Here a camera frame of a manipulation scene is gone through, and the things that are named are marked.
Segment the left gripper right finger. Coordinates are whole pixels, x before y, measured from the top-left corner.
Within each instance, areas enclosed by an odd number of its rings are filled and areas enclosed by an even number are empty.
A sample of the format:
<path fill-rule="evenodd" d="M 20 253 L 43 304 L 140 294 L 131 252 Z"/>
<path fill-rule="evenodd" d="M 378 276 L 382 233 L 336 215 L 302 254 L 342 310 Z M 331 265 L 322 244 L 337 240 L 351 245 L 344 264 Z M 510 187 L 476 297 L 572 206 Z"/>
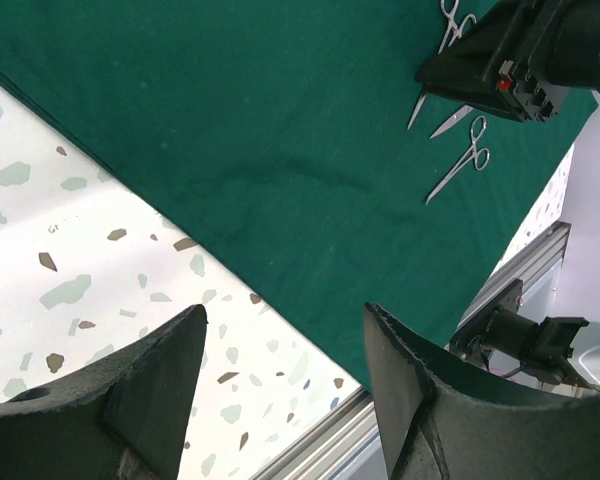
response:
<path fill-rule="evenodd" d="M 600 479 L 600 393 L 516 384 L 364 306 L 371 393 L 391 479 Z"/>

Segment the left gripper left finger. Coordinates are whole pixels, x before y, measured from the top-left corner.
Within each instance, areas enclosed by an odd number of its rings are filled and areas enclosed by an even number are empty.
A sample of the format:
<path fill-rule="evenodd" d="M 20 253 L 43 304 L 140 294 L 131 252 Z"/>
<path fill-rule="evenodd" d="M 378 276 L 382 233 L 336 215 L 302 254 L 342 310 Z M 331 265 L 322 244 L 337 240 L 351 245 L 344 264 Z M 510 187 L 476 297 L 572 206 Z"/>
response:
<path fill-rule="evenodd" d="M 0 402 L 0 479 L 175 479 L 207 332 L 192 305 L 134 343 Z"/>

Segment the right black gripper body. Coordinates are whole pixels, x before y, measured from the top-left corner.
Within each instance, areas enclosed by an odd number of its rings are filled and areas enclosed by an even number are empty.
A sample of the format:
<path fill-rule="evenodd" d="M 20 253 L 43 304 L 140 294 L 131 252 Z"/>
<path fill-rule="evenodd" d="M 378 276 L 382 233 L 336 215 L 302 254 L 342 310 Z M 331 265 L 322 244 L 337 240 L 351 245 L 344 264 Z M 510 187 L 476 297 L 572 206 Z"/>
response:
<path fill-rule="evenodd" d="M 486 112 L 545 122 L 568 89 L 600 93 L 600 1 L 500 1 L 484 16 L 484 32 Z"/>

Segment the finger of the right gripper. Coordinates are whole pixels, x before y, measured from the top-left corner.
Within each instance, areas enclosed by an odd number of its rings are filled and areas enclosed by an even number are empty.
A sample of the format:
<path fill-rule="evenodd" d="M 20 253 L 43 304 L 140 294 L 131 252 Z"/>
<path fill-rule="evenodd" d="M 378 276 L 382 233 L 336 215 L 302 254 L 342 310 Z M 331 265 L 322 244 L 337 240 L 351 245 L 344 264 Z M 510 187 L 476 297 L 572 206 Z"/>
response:
<path fill-rule="evenodd" d="M 524 1 L 498 1 L 444 56 L 453 60 L 514 58 L 523 40 Z"/>
<path fill-rule="evenodd" d="M 520 113 L 496 92 L 496 60 L 502 56 L 492 46 L 448 47 L 422 64 L 415 80 L 434 95 L 454 100 L 507 120 Z"/>

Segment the silver tweezers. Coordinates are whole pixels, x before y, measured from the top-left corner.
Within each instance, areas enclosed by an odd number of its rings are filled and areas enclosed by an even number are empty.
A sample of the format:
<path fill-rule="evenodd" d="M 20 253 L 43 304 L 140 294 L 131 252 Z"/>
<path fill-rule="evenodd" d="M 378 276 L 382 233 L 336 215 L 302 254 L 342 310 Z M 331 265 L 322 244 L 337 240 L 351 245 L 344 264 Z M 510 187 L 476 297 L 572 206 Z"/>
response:
<path fill-rule="evenodd" d="M 422 106 L 423 106 L 424 102 L 426 101 L 426 97 L 427 97 L 427 91 L 424 88 L 422 88 L 420 90 L 420 93 L 418 95 L 416 103 L 414 104 L 411 116 L 410 116 L 410 118 L 408 120 L 408 123 L 407 123 L 407 129 L 408 130 L 410 130 L 411 127 L 412 127 L 412 125 L 414 124 L 414 122 L 415 122 L 418 114 L 420 113 L 420 111 L 422 109 Z"/>

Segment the silver forceps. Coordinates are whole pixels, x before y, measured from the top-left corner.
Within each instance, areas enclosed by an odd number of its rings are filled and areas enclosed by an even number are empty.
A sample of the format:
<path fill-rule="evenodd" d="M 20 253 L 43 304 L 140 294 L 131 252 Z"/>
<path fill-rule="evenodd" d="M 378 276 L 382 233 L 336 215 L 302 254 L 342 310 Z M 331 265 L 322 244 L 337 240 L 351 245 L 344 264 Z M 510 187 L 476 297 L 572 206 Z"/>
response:
<path fill-rule="evenodd" d="M 483 170 L 490 161 L 491 151 L 488 147 L 478 145 L 480 139 L 488 127 L 487 119 L 484 115 L 477 116 L 469 128 L 469 145 L 467 150 L 459 157 L 448 172 L 440 179 L 425 198 L 425 204 L 428 205 L 435 196 L 467 165 L 472 164 L 476 171 Z"/>
<path fill-rule="evenodd" d="M 471 28 L 477 23 L 477 18 L 472 13 L 465 15 L 460 22 L 456 21 L 455 15 L 459 4 L 459 0 L 454 0 L 452 5 L 448 7 L 446 0 L 440 1 L 440 10 L 446 21 L 446 30 L 439 45 L 438 54 L 461 39 L 466 28 Z"/>

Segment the silver surgical scissors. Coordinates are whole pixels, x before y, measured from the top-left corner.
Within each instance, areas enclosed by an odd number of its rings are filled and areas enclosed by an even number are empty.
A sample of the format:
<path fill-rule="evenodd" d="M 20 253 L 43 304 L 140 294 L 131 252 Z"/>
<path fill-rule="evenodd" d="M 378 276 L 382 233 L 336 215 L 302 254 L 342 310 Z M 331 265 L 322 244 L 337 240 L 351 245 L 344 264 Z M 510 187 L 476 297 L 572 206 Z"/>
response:
<path fill-rule="evenodd" d="M 429 136 L 430 139 L 436 138 L 443 133 L 447 132 L 453 126 L 455 126 L 458 122 L 464 119 L 469 113 L 474 110 L 473 107 L 469 105 L 463 105 L 454 113 L 452 113 L 446 120 L 444 120 Z"/>

